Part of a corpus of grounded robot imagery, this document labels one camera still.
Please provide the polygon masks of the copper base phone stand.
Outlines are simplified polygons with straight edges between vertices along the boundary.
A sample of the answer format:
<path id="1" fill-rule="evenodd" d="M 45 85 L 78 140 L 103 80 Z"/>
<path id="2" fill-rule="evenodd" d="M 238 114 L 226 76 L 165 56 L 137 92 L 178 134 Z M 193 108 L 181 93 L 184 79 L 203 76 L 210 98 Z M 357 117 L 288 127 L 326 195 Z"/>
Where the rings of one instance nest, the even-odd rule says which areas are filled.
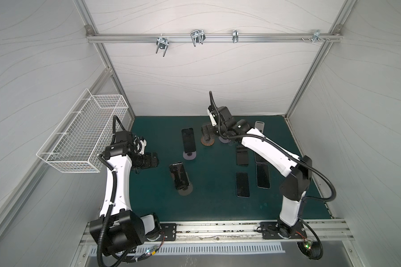
<path id="1" fill-rule="evenodd" d="M 209 134 L 203 135 L 200 141 L 204 146 L 212 146 L 215 143 L 215 139 Z"/>

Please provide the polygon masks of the purple round phone stand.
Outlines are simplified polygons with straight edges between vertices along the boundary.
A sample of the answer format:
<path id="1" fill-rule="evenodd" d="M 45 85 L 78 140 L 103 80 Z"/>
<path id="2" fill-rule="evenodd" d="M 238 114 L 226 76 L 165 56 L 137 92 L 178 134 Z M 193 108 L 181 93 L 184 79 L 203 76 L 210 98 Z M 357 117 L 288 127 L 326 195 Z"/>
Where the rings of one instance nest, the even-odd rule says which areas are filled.
<path id="1" fill-rule="evenodd" d="M 228 144 L 229 142 L 231 142 L 229 139 L 224 139 L 224 138 L 222 138 L 222 137 L 219 137 L 218 139 L 219 139 L 219 141 L 220 141 L 221 143 L 223 143 L 223 144 Z"/>

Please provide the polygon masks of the silver round phone stand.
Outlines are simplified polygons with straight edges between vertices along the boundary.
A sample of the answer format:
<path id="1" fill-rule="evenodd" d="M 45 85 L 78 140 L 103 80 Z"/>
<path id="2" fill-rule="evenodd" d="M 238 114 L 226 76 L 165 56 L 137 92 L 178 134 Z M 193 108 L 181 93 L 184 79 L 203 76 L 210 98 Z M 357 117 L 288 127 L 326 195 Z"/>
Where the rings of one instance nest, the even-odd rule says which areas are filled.
<path id="1" fill-rule="evenodd" d="M 255 128 L 256 128 L 260 133 L 264 133 L 265 123 L 262 122 L 262 121 L 256 121 L 256 122 L 255 122 Z"/>

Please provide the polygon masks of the white edged phone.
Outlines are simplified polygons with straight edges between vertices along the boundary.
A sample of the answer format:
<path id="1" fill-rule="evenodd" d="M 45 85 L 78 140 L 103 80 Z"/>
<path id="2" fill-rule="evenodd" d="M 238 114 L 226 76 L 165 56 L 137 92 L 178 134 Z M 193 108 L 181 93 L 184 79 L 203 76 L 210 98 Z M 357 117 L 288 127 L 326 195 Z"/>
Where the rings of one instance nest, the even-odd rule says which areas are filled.
<path id="1" fill-rule="evenodd" d="M 264 159 L 262 156 L 260 156 L 258 153 L 254 153 L 255 155 L 255 162 L 257 164 L 266 164 L 268 163 L 268 161 L 266 159 Z"/>

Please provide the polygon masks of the blue edged phone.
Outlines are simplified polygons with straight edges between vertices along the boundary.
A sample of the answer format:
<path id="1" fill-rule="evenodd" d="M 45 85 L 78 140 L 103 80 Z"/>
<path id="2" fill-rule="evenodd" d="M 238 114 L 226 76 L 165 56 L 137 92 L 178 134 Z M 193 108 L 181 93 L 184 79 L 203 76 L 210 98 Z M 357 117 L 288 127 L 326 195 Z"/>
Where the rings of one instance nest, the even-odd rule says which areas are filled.
<path id="1" fill-rule="evenodd" d="M 246 172 L 236 173 L 236 195 L 239 198 L 250 197 L 249 178 Z"/>

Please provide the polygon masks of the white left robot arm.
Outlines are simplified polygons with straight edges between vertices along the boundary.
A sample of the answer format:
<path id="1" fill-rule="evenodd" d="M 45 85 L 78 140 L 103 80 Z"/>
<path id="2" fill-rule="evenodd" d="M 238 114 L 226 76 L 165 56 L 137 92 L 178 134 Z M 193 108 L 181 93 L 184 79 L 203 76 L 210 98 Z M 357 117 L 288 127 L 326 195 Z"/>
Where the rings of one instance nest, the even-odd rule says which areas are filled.
<path id="1" fill-rule="evenodd" d="M 97 243 L 97 256 L 112 256 L 132 250 L 146 241 L 155 241 L 161 234 L 155 214 L 139 217 L 132 211 L 129 178 L 131 151 L 124 144 L 109 145 L 99 155 L 107 167 L 106 191 L 98 219 L 90 222 L 89 233 Z"/>

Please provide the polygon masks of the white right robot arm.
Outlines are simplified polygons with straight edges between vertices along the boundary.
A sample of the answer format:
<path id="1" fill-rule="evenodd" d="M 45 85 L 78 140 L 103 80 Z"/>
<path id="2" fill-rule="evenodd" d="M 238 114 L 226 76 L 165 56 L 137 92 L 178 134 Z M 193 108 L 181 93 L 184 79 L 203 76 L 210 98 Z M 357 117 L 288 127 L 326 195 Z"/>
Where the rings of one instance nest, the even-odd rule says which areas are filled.
<path id="1" fill-rule="evenodd" d="M 302 202 L 311 181 L 312 162 L 309 157 L 301 158 L 271 141 L 264 135 L 264 123 L 256 121 L 250 126 L 247 121 L 229 121 L 220 125 L 214 119 L 201 128 L 202 142 L 210 144 L 215 137 L 222 142 L 237 141 L 270 163 L 285 178 L 280 185 L 283 196 L 282 208 L 275 229 L 284 238 L 300 221 Z"/>

